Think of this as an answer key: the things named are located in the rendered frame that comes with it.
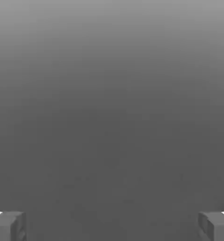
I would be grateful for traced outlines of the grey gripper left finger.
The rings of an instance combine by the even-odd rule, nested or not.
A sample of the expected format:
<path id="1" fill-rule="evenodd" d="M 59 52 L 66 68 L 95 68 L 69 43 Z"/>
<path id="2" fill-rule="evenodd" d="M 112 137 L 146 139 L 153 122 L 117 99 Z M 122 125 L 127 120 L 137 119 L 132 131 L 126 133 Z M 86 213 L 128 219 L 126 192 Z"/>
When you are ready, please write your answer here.
<path id="1" fill-rule="evenodd" d="M 25 212 L 0 211 L 0 241 L 27 241 Z"/>

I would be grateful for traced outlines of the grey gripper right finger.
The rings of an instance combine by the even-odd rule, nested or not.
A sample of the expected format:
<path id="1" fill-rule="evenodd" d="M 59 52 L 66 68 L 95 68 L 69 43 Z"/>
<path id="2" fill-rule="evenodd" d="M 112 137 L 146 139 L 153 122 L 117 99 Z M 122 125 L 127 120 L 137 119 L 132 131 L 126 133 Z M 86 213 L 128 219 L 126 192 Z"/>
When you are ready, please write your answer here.
<path id="1" fill-rule="evenodd" d="M 200 241 L 224 241 L 224 211 L 199 212 L 197 223 Z"/>

